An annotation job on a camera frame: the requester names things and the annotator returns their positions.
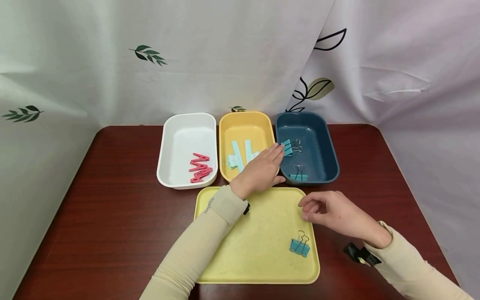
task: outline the wooden table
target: wooden table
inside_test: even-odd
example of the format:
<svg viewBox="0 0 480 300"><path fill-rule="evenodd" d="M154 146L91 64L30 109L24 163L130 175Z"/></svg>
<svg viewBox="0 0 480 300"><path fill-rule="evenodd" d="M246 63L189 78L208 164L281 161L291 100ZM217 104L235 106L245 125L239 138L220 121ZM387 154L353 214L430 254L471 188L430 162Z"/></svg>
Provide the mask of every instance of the wooden table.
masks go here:
<svg viewBox="0 0 480 300"><path fill-rule="evenodd" d="M382 135L369 125L330 125L340 163L331 184L455 278ZM106 127L95 137L16 299L136 300L191 223L199 190L156 178L161 126ZM226 184L218 173L214 186ZM342 252L351 241L314 226L321 272L311 285L197 285L190 299L403 299L376 272Z"/></svg>

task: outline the beige sleeve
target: beige sleeve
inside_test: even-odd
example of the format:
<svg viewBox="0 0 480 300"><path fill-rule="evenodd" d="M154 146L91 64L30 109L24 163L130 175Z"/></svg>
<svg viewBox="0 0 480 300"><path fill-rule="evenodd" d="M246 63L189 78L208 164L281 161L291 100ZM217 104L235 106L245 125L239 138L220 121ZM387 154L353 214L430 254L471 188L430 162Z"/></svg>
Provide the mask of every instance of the beige sleeve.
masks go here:
<svg viewBox="0 0 480 300"><path fill-rule="evenodd" d="M400 294L410 300L473 300L460 287L443 276L401 234L384 222L380 224L392 234L392 243L377 249L364 243L382 263L375 265L380 274Z"/></svg>
<svg viewBox="0 0 480 300"><path fill-rule="evenodd" d="M195 282L210 263L220 242L241 217L248 203L226 185L182 233L145 288L141 300L187 300Z"/></svg>

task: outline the dark blue plastic bin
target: dark blue plastic bin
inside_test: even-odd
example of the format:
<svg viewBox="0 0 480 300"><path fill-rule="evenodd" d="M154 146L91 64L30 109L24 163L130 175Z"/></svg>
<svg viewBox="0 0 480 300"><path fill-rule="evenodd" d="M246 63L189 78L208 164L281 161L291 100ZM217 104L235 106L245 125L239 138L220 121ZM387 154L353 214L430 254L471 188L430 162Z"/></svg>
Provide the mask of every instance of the dark blue plastic bin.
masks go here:
<svg viewBox="0 0 480 300"><path fill-rule="evenodd" d="M322 117L311 112L285 112L276 118L275 128L277 143L287 139L300 139L302 147L302 152L293 152L293 156L284 157L280 165L288 184L314 185L337 179L340 166L330 132ZM300 176L297 179L290 176L295 175L294 165L303 166L306 180L300 180Z"/></svg>

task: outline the black wrist strap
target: black wrist strap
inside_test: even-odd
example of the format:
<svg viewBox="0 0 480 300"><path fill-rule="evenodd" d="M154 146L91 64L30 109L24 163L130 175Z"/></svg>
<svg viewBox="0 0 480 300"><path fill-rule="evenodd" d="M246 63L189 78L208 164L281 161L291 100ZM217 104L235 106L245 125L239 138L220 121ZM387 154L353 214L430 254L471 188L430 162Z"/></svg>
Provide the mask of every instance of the black wrist strap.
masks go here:
<svg viewBox="0 0 480 300"><path fill-rule="evenodd" d="M343 252L356 263L369 264L370 266L382 263L382 261L375 255L371 254L367 248L363 247L360 250L354 243L350 243L343 248Z"/></svg>
<svg viewBox="0 0 480 300"><path fill-rule="evenodd" d="M249 211L250 211L250 203L247 204L247 208L245 208L243 215L246 215Z"/></svg>

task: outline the white plastic bin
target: white plastic bin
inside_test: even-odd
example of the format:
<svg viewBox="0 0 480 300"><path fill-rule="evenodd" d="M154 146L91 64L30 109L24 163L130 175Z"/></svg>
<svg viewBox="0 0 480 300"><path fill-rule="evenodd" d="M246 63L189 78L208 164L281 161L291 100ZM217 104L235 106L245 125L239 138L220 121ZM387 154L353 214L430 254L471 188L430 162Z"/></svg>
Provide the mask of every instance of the white plastic bin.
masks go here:
<svg viewBox="0 0 480 300"><path fill-rule="evenodd" d="M190 183L194 172L189 169L195 167L190 161L197 158L194 152L210 157L209 161L202 163L213 171L203 178L203 182ZM156 169L158 181L177 190L197 189L212 184L217 172L215 118L203 112L170 117L163 127Z"/></svg>

